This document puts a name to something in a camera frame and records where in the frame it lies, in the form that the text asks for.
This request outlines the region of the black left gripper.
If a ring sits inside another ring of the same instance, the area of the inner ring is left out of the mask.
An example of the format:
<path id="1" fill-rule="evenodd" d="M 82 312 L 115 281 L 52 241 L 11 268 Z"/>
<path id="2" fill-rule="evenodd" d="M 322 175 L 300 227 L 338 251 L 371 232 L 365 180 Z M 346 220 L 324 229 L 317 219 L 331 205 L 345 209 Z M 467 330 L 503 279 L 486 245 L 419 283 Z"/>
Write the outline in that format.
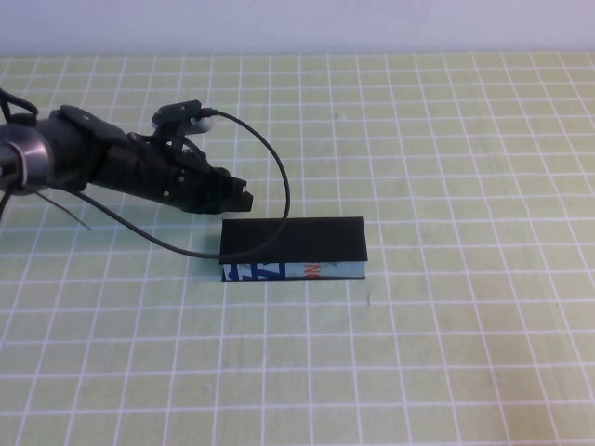
<path id="1" fill-rule="evenodd" d="M 245 180 L 212 166 L 184 138 L 169 144 L 124 138 L 92 144 L 92 183 L 175 207 L 187 213 L 220 215 L 252 210 Z"/>

